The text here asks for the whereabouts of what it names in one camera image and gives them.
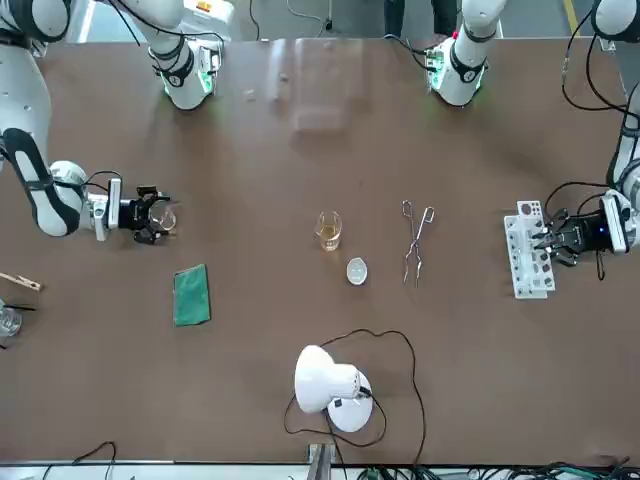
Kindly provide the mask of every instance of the white lamp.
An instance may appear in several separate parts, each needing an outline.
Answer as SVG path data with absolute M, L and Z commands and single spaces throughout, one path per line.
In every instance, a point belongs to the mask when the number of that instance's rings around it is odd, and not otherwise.
M 367 377 L 353 365 L 336 364 L 318 346 L 302 350 L 294 383 L 300 409 L 317 413 L 327 408 L 331 421 L 343 432 L 360 430 L 371 416 L 373 399 Z

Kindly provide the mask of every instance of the robotic arm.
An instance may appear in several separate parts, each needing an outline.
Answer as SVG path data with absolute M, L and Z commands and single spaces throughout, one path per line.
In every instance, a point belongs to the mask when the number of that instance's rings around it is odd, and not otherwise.
M 595 33 L 607 40 L 640 41 L 640 1 L 595 0 L 591 12 Z M 640 245 L 640 89 L 633 88 L 618 143 L 607 170 L 610 189 L 598 210 L 586 215 L 557 212 L 538 246 L 561 263 L 573 266 L 585 251 L 628 253 Z
M 463 107 L 480 88 L 489 44 L 507 0 L 462 0 L 462 28 L 428 52 L 427 80 L 450 105 Z
M 213 69 L 202 59 L 196 64 L 184 36 L 170 33 L 177 31 L 181 21 L 182 0 L 122 0 L 120 4 L 136 17 L 147 37 L 174 104 L 182 109 L 198 106 L 212 91 Z M 126 228 L 137 241 L 154 243 L 168 229 L 159 225 L 162 222 L 152 212 L 157 202 L 169 197 L 155 187 L 139 187 L 138 198 L 124 200 L 121 179 L 109 182 L 107 195 L 90 194 L 88 177 L 78 165 L 58 161 L 48 166 L 51 100 L 30 47 L 33 41 L 62 39 L 69 14 L 70 0 L 0 0 L 0 169 L 2 159 L 14 167 L 33 218 L 48 235 L 66 236 L 83 227 L 105 240 L 110 229 Z M 207 69 L 206 78 L 201 67 Z

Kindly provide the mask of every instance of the brown table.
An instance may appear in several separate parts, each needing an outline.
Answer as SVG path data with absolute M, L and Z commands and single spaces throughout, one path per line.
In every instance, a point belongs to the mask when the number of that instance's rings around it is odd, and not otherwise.
M 563 101 L 564 47 L 496 42 L 486 88 L 458 110 L 425 95 L 393 43 L 233 44 L 218 98 L 191 113 L 163 96 L 144 49 L 52 49 L 51 158 L 117 169 L 129 192 L 155 182 L 180 199 L 180 229 L 163 247 L 48 238 L 5 167 L 1 270 L 46 288 L 0 282 L 5 299 L 40 307 L 0 352 L 0 459 L 69 459 L 110 439 L 121 459 L 301 461 L 318 438 L 282 426 L 297 355 L 366 327 L 400 329 L 416 347 L 423 462 L 640 463 L 640 259 L 607 258 L 603 283 L 593 258 L 557 267 L 547 301 L 511 289 L 503 216 L 564 181 L 602 181 L 617 139 L 619 115 Z M 591 102 L 584 47 L 568 84 Z M 597 54 L 594 71 L 621 101 L 613 59 Z M 404 199 L 436 209 L 419 290 L 401 279 Z M 312 236 L 327 209 L 344 219 L 333 255 Z M 346 283 L 353 256 L 369 265 L 361 288 Z M 174 328 L 172 275 L 201 262 L 213 321 Z M 389 418 L 379 445 L 343 447 L 347 462 L 410 462 L 420 416 L 404 344 L 359 337 L 330 350 L 366 372 Z M 324 426 L 298 411 L 290 424 Z M 378 428 L 376 417 L 355 438 Z

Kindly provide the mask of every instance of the green cloth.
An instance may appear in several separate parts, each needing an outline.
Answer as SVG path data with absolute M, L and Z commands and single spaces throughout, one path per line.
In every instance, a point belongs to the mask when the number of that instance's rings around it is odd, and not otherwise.
M 211 319 L 207 267 L 198 265 L 173 276 L 173 322 L 176 327 Z

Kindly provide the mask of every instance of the lamp head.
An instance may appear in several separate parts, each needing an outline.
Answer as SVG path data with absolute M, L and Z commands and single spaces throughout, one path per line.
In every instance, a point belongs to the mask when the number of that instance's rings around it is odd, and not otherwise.
M 309 345 L 298 357 L 294 387 L 300 409 L 316 413 L 334 398 L 356 398 L 360 393 L 360 372 L 353 365 L 336 364 L 325 350 Z

